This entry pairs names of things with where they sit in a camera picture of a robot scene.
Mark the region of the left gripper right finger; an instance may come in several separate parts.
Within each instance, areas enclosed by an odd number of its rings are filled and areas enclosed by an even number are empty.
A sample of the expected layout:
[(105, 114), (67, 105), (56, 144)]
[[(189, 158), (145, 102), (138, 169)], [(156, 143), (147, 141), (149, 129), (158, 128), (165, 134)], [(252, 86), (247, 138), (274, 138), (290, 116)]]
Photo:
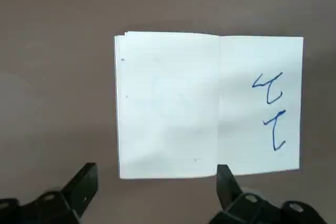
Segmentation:
[(290, 200), (277, 207), (254, 193), (244, 192), (228, 165), (217, 166), (216, 193), (222, 210), (210, 223), (326, 223), (309, 204)]

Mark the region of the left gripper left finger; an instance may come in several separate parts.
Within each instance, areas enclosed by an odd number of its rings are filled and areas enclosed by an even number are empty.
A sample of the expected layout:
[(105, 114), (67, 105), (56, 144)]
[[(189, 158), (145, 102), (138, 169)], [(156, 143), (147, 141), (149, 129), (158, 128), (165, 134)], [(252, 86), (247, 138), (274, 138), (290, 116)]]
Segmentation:
[(60, 190), (50, 190), (22, 205), (1, 199), (1, 223), (79, 223), (98, 191), (96, 163), (86, 163)]

